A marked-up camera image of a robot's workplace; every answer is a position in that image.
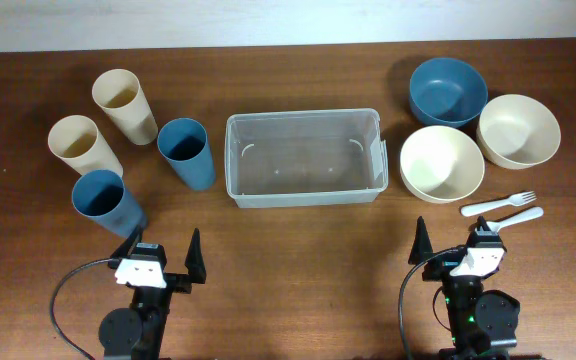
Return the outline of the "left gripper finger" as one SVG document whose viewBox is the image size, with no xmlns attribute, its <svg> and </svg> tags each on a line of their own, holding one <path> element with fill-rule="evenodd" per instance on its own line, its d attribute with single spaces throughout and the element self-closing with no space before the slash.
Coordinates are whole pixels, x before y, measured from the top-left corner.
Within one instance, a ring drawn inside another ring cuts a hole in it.
<svg viewBox="0 0 576 360">
<path fill-rule="evenodd" d="M 200 231 L 198 228 L 194 229 L 184 265 L 188 270 L 190 282 L 196 284 L 204 284 L 206 282 L 207 272 L 201 251 Z"/>
<path fill-rule="evenodd" d="M 141 226 L 136 226 L 128 238 L 111 254 L 111 258 L 128 258 L 134 247 L 141 242 L 142 234 L 143 228 Z"/>
</svg>

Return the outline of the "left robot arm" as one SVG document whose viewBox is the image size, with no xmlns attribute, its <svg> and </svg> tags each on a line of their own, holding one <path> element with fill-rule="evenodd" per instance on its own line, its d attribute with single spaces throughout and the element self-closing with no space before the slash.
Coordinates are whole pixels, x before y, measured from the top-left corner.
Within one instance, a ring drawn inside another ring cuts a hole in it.
<svg viewBox="0 0 576 360">
<path fill-rule="evenodd" d="M 109 267 L 115 271 L 116 283 L 132 289 L 133 297 L 127 308 L 111 311 L 100 323 L 98 337 L 105 359 L 157 360 L 172 296 L 191 293 L 194 284 L 207 278 L 198 229 L 191 237 L 185 274 L 166 273 L 164 247 L 144 243 L 142 235 L 143 229 L 136 227 L 111 255 Z"/>
</svg>

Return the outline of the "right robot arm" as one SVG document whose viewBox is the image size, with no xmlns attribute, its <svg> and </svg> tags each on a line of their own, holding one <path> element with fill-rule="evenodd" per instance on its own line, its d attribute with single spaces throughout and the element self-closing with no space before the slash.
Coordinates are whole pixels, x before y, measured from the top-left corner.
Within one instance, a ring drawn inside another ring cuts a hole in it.
<svg viewBox="0 0 576 360">
<path fill-rule="evenodd" d="M 499 291 L 486 291 L 483 281 L 499 271 L 506 254 L 499 234 L 477 219 L 477 227 L 463 245 L 435 252 L 422 218 L 417 219 L 408 263 L 422 279 L 439 282 L 444 295 L 451 348 L 438 352 L 441 359 L 507 359 L 517 345 L 520 303 Z"/>
</svg>

